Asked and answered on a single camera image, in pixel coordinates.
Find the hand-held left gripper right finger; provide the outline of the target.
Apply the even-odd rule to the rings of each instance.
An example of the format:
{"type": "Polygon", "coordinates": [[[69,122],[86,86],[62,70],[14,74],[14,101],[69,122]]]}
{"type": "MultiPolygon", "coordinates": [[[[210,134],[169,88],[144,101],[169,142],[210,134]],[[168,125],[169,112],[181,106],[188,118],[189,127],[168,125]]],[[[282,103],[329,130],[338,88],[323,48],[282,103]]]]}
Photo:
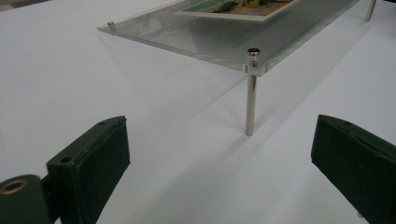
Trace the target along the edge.
{"type": "Polygon", "coordinates": [[[396,146],[320,115],[311,160],[370,224],[396,224],[396,146]]]}

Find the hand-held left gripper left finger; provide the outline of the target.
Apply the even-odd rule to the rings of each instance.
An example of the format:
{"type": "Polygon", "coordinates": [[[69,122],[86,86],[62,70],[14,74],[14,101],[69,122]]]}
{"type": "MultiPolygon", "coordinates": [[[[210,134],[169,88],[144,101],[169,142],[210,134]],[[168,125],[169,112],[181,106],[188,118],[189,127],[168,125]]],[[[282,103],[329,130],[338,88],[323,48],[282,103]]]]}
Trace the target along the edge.
{"type": "Polygon", "coordinates": [[[103,120],[47,162],[63,224],[95,224],[130,164],[126,118],[103,120]]]}

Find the clear acrylic photo frame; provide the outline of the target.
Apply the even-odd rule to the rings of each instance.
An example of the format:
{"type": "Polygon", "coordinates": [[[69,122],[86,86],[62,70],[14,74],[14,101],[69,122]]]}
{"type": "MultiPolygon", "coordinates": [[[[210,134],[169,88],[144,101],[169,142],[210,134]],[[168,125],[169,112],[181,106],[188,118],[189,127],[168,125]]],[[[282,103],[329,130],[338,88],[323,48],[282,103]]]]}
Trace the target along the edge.
{"type": "Polygon", "coordinates": [[[265,21],[238,21],[177,15],[184,7],[205,0],[178,0],[128,20],[110,21],[100,32],[225,67],[247,80],[245,127],[252,133],[257,80],[269,76],[266,109],[262,116],[280,122],[325,77],[325,69],[351,48],[367,27],[376,0],[300,0],[265,21]],[[307,58],[303,66],[282,73],[290,56],[323,32],[332,32],[340,16],[347,15],[344,35],[320,47],[319,60],[307,58]]]}

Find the boat painting print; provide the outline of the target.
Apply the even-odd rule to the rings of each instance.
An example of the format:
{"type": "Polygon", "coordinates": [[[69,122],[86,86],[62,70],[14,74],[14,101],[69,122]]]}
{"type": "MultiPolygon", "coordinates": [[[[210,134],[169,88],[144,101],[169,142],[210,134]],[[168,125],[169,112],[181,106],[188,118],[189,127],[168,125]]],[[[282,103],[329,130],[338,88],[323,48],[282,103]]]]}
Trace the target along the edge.
{"type": "Polygon", "coordinates": [[[227,19],[238,21],[265,21],[295,5],[300,0],[205,0],[184,7],[177,15],[227,19]]]}

